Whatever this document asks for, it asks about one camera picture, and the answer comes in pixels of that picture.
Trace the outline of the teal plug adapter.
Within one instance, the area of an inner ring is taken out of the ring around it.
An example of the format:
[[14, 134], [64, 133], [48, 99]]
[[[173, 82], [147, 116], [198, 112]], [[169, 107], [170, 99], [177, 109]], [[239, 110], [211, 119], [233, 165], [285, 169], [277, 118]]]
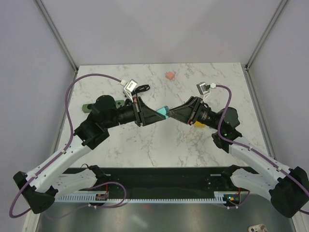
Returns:
[[168, 106], [163, 106], [163, 107], [157, 109], [156, 112], [165, 116], [165, 118], [169, 118], [169, 116], [168, 116], [169, 107]]

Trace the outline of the yellow cube socket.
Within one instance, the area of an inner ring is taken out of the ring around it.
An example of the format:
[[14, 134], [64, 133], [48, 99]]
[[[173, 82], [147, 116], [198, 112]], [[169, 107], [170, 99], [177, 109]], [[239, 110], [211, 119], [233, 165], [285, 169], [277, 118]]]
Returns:
[[194, 123], [194, 127], [195, 127], [195, 128], [204, 128], [204, 127], [206, 127], [206, 125], [203, 124], [203, 123], [200, 123], [200, 122], [196, 121], [196, 122]]

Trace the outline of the pink cube block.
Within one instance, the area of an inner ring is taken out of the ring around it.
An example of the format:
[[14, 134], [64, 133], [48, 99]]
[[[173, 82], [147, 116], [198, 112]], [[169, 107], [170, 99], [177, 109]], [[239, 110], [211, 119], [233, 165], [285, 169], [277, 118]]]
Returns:
[[169, 80], [172, 80], [175, 78], [175, 73], [173, 72], [167, 72], [166, 73], [166, 78], [169, 79]]

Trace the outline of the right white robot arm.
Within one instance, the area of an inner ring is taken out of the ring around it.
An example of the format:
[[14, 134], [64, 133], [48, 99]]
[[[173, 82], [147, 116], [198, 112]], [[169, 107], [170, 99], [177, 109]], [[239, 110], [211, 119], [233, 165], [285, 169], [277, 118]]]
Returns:
[[240, 124], [235, 108], [226, 106], [214, 112], [199, 97], [191, 97], [183, 105], [172, 108], [168, 116], [182, 123], [204, 124], [217, 132], [212, 134], [215, 145], [242, 160], [255, 174], [240, 167], [230, 168], [221, 178], [222, 187], [243, 188], [269, 200], [283, 216], [292, 218], [309, 201], [309, 178], [299, 166], [291, 168], [263, 155], [236, 130]]

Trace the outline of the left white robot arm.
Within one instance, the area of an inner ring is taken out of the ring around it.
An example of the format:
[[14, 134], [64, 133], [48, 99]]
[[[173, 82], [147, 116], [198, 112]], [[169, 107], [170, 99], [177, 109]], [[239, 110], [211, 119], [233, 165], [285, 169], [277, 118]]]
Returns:
[[17, 172], [13, 179], [29, 205], [29, 210], [40, 214], [58, 198], [80, 189], [101, 190], [106, 178], [99, 174], [97, 166], [91, 166], [78, 174], [63, 173], [78, 159], [94, 150], [110, 135], [109, 128], [135, 122], [138, 126], [151, 125], [168, 118], [169, 108], [149, 108], [141, 99], [134, 97], [129, 104], [117, 107], [110, 95], [100, 96], [91, 105], [86, 120], [75, 130], [63, 148], [52, 154], [38, 167], [28, 172]]

